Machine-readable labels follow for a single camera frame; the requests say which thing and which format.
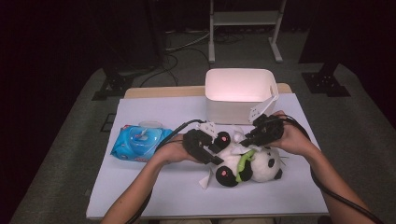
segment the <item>panda plush toy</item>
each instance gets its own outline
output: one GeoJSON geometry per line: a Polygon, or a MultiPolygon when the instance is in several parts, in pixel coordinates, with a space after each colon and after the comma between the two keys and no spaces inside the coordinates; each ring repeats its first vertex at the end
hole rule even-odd
{"type": "Polygon", "coordinates": [[[239,144],[244,139],[242,131],[235,131],[233,139],[226,132],[218,133],[214,145],[218,148],[217,156],[224,160],[212,168],[217,181],[225,187],[235,187],[249,181],[266,182],[280,179],[281,160],[276,148],[243,147],[239,144]]]}

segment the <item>wet wipes pack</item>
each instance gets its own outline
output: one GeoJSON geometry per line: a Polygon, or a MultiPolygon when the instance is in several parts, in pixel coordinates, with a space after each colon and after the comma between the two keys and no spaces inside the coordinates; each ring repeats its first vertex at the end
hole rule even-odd
{"type": "Polygon", "coordinates": [[[148,161],[161,141],[172,130],[125,125],[111,150],[111,155],[123,161],[148,161]]]}

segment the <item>white box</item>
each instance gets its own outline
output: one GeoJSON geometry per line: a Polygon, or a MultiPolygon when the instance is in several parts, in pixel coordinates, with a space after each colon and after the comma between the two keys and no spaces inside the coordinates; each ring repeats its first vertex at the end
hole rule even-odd
{"type": "Polygon", "coordinates": [[[206,73],[205,96],[209,121],[251,124],[262,113],[273,113],[279,95],[266,69],[219,68],[206,73]]]}

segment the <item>white table surface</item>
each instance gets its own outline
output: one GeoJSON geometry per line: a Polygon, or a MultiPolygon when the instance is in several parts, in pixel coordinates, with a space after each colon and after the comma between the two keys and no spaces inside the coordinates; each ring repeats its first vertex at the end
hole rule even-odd
{"type": "MultiPolygon", "coordinates": [[[[279,95],[274,111],[279,109],[303,125],[313,143],[318,145],[294,93],[279,95]]],[[[87,218],[102,218],[145,165],[138,161],[121,161],[110,155],[121,127],[156,120],[164,128],[175,129],[192,119],[206,120],[204,96],[121,99],[106,155],[92,190],[87,218]]],[[[191,124],[182,133],[195,127],[196,124],[191,124]]],[[[246,133],[253,128],[241,127],[246,133]]],[[[217,131],[233,133],[231,125],[218,125],[217,131]]],[[[306,160],[279,151],[281,157],[287,157],[282,159],[286,166],[281,166],[281,179],[265,183],[250,180],[234,188],[223,187],[212,176],[208,188],[203,189],[198,181],[208,175],[207,165],[191,161],[167,165],[160,172],[142,218],[271,217],[328,213],[320,191],[311,179],[306,160]]]]}

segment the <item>forearm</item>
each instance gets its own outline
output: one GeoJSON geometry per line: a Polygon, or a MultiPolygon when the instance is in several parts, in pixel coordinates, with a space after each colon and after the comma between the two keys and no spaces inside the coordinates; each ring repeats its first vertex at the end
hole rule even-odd
{"type": "MultiPolygon", "coordinates": [[[[360,199],[354,190],[335,171],[326,157],[313,145],[304,155],[317,177],[318,181],[332,192],[352,201],[368,210],[367,205],[360,199]]],[[[355,209],[335,200],[330,195],[322,192],[325,203],[329,209],[333,223],[373,223],[369,218],[360,214],[355,209]]]]}
{"type": "Polygon", "coordinates": [[[102,223],[125,223],[136,214],[149,196],[162,168],[163,161],[153,157],[128,189],[111,205],[102,223]]]}

